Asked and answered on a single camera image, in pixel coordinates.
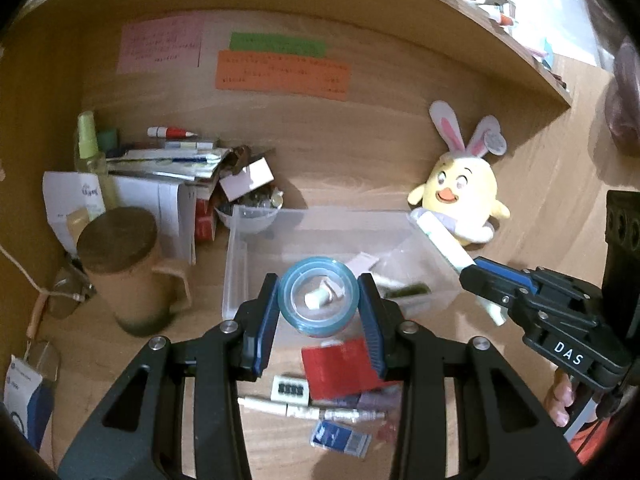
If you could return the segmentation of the person's hand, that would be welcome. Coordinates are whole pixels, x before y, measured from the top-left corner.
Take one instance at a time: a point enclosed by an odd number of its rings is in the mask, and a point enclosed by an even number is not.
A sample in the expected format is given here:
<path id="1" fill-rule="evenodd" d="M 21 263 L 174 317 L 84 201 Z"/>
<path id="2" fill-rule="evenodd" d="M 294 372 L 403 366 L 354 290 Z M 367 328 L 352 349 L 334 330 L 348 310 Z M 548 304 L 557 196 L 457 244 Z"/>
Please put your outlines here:
<path id="1" fill-rule="evenodd" d="M 574 385 L 562 370 L 556 370 L 553 382 L 546 397 L 544 398 L 544 408 L 556 426 L 564 428 L 570 420 L 567 409 L 575 400 Z"/>

